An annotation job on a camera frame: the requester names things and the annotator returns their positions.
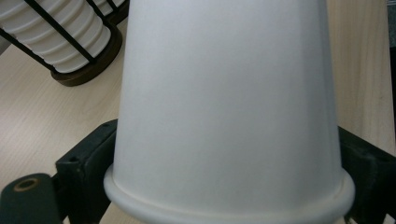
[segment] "wooden table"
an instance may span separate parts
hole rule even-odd
[[[395,155],[386,1],[328,4],[339,124]],[[103,74],[73,88],[15,47],[0,56],[0,189],[23,175],[54,175],[57,159],[117,118],[123,55],[124,48]],[[139,222],[110,205],[101,223]]]

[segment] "table surface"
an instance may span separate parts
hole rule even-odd
[[[328,0],[328,8],[339,125],[395,155],[386,1]],[[54,175],[57,159],[118,117],[123,55],[73,88],[13,46],[0,56],[0,189],[24,175]],[[111,204],[101,223],[140,222]]]

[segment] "light wood grain surface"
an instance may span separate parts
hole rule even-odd
[[[395,154],[386,1],[328,5],[339,124]],[[125,34],[126,21],[119,28]],[[0,56],[0,189],[23,175],[54,175],[57,159],[117,118],[123,53],[99,77],[74,88],[58,84],[15,47]],[[101,223],[140,222],[111,204]]]

